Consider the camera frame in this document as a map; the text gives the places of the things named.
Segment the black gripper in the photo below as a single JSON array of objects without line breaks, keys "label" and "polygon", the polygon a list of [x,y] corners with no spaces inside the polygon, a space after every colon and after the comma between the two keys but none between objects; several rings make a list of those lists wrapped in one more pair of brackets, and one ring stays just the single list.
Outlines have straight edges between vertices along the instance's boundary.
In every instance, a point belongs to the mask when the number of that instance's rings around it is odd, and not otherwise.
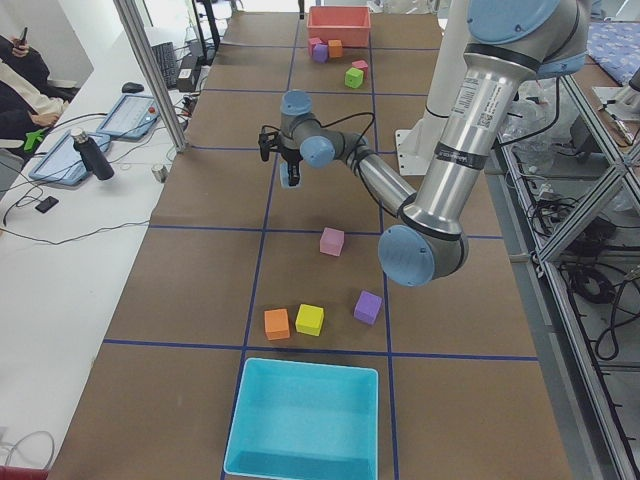
[{"label": "black gripper", "polygon": [[271,153],[280,154],[287,162],[290,185],[295,185],[297,181],[301,179],[299,162],[302,161],[302,155],[299,150],[289,148],[285,145],[279,128],[271,125],[262,125],[258,135],[258,146],[263,162],[267,162],[270,159]]}]

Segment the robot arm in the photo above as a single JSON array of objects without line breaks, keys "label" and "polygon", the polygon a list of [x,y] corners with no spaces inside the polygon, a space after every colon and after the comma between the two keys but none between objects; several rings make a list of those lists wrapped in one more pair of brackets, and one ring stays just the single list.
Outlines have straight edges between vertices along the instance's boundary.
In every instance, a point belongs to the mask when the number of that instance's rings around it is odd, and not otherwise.
[{"label": "robot arm", "polygon": [[520,85],[580,70],[586,55],[587,1],[455,1],[440,58],[463,62],[453,77],[453,101],[419,188],[392,170],[356,133],[330,129],[312,111],[310,96],[290,90],[281,121],[264,126],[260,153],[278,153],[290,185],[299,166],[342,161],[372,198],[397,219],[379,240],[384,273],[421,286],[459,270],[468,255],[460,216],[485,166]]}]

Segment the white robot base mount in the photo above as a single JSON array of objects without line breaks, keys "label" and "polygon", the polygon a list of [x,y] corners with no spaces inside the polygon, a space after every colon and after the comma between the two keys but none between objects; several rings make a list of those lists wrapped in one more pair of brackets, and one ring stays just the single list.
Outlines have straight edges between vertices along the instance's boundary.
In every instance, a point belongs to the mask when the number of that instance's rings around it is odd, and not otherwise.
[{"label": "white robot base mount", "polygon": [[413,129],[399,129],[394,133],[396,154],[400,174],[403,176],[424,175],[430,161],[436,157],[442,161],[482,170],[488,156],[458,150],[451,150],[448,146],[437,149],[444,128],[423,129],[422,124],[416,124]]}]

